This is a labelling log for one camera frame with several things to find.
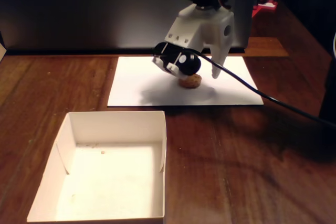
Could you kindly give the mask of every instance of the red object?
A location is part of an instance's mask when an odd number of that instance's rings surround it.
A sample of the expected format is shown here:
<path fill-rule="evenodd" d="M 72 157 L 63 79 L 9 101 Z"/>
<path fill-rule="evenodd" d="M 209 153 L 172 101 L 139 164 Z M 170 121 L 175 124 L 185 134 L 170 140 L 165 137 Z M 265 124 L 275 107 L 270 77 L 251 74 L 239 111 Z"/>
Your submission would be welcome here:
<path fill-rule="evenodd" d="M 261 10 L 268 10 L 274 12 L 278 7 L 278 2 L 273 0 L 268 1 L 268 3 L 274 4 L 274 6 L 264 6 L 263 4 L 258 4 L 253 7 L 252 18 L 257 15 Z"/>

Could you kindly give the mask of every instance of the robotic arm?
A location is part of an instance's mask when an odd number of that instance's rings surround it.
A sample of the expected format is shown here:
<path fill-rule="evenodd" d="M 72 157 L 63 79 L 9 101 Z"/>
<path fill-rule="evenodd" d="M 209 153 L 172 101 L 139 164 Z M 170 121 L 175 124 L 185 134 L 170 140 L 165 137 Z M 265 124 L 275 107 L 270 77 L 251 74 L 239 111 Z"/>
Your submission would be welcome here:
<path fill-rule="evenodd" d="M 233 42 L 234 14 L 227 0 L 191 0 L 193 4 L 179 12 L 165 42 L 154 48 L 153 62 L 163 71 L 180 79 L 197 73 L 201 67 L 198 56 L 184 51 L 202 51 L 210 47 L 212 60 L 220 65 Z M 212 69 L 213 78 L 220 70 Z"/>

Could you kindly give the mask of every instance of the white bracket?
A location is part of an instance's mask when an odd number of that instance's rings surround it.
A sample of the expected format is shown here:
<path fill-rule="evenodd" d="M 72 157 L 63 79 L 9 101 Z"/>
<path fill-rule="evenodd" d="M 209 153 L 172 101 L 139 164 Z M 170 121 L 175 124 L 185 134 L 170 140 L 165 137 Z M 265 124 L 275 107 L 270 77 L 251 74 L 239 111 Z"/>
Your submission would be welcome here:
<path fill-rule="evenodd" d="M 212 60 L 220 65 L 229 53 L 234 38 L 234 14 L 221 7 L 198 9 L 192 4 L 180 11 L 165 41 L 171 44 L 202 51 L 210 47 Z M 220 70 L 213 66 L 212 76 L 217 78 Z"/>

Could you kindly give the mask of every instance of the black panel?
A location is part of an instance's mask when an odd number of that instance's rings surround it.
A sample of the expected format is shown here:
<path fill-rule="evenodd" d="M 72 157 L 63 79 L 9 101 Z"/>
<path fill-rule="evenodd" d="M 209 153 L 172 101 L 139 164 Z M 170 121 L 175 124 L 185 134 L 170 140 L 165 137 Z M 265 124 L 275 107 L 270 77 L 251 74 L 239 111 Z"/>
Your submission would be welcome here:
<path fill-rule="evenodd" d="M 231 0 L 235 47 L 245 47 L 253 0 Z M 188 0 L 0 0 L 0 32 L 13 50 L 151 48 Z"/>

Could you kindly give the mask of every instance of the cookie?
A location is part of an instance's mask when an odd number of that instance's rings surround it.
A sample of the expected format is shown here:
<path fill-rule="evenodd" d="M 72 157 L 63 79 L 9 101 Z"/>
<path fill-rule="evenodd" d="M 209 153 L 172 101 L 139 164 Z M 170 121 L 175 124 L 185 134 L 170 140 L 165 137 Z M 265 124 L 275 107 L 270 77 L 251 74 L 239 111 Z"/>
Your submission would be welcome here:
<path fill-rule="evenodd" d="M 188 76 L 187 79 L 179 79 L 179 85 L 186 89 L 196 89 L 201 85 L 202 77 L 198 74 Z"/>

